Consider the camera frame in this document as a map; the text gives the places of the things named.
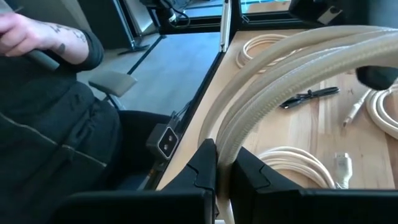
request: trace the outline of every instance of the tattooed hand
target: tattooed hand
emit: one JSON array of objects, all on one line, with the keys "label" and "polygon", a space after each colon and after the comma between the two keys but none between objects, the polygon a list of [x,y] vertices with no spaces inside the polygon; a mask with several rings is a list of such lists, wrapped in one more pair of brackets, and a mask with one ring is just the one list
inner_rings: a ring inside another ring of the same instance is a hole
[{"label": "tattooed hand", "polygon": [[0,15],[0,36],[0,54],[8,57],[51,49],[56,44],[49,26],[16,13]]}]

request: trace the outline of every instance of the wooden table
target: wooden table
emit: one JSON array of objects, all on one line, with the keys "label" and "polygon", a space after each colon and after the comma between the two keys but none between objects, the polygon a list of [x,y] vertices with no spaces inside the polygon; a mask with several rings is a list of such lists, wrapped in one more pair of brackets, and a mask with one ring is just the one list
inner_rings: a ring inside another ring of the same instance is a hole
[{"label": "wooden table", "polygon": [[[203,120],[216,96],[238,72],[235,56],[244,43],[260,34],[292,35],[300,31],[248,31],[238,32],[235,35],[158,189],[169,183],[196,152]],[[346,114],[366,88],[358,83],[356,76],[351,72],[325,80],[311,89],[330,86],[338,86],[340,93],[329,98],[311,100],[298,108],[277,109],[277,113],[274,111],[266,116],[246,139],[244,147],[253,154],[259,154],[265,149],[276,146],[299,147],[319,158],[332,175],[334,153],[348,152],[353,160],[354,172],[350,188],[393,189],[394,179],[397,180],[393,178],[397,176],[393,171],[397,170],[398,141],[377,128],[364,108],[347,129],[341,128]],[[392,103],[392,99],[388,102],[388,109],[391,113],[398,114],[397,105]],[[215,125],[213,136],[220,123],[221,118]],[[313,184],[301,175],[293,173],[284,173],[284,175],[304,187],[313,187]]]}]

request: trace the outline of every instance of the white connector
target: white connector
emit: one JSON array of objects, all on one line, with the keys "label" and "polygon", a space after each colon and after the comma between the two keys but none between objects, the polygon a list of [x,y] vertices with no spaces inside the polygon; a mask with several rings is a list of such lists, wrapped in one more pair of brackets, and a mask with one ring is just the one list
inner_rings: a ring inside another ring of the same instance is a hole
[{"label": "white connector", "polygon": [[368,95],[369,95],[370,92],[371,92],[371,91],[368,90],[368,91],[358,100],[358,102],[356,102],[356,103],[353,105],[351,111],[349,111],[349,113],[348,113],[347,116],[346,116],[346,119],[344,119],[344,121],[343,121],[343,127],[344,127],[344,128],[345,128],[347,125],[349,125],[349,124],[352,122],[352,120],[354,120],[356,114],[358,114],[358,111],[361,109],[362,105],[363,105],[364,102],[365,102],[366,97],[368,97]]},{"label": "white connector", "polygon": [[336,188],[348,189],[349,180],[353,176],[353,162],[348,153],[335,154],[335,182]]}]

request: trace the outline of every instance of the finger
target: finger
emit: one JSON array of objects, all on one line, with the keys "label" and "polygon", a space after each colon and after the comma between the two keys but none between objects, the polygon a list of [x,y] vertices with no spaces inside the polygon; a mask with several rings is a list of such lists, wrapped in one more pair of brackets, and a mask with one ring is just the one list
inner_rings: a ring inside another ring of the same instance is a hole
[{"label": "finger", "polygon": [[16,27],[9,32],[6,32],[0,38],[0,52],[8,52],[21,43],[27,36],[26,29]]},{"label": "finger", "polygon": [[6,53],[6,56],[7,57],[21,56],[28,52],[31,52],[34,49],[35,49],[35,44],[33,44],[31,40],[25,39],[16,47],[14,47],[12,50],[8,51]]},{"label": "finger", "polygon": [[1,14],[0,34],[5,34],[9,30],[11,30],[13,27],[16,26],[18,21],[19,19],[16,13],[10,12],[10,13]]}]

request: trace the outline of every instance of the black handle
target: black handle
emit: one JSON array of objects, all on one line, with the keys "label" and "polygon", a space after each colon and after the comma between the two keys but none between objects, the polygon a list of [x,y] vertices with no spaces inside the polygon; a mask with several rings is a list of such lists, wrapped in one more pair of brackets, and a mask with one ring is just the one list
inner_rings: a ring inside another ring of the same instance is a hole
[{"label": "black handle", "polygon": [[26,57],[52,72],[60,66],[58,62],[39,50],[29,52]]}]

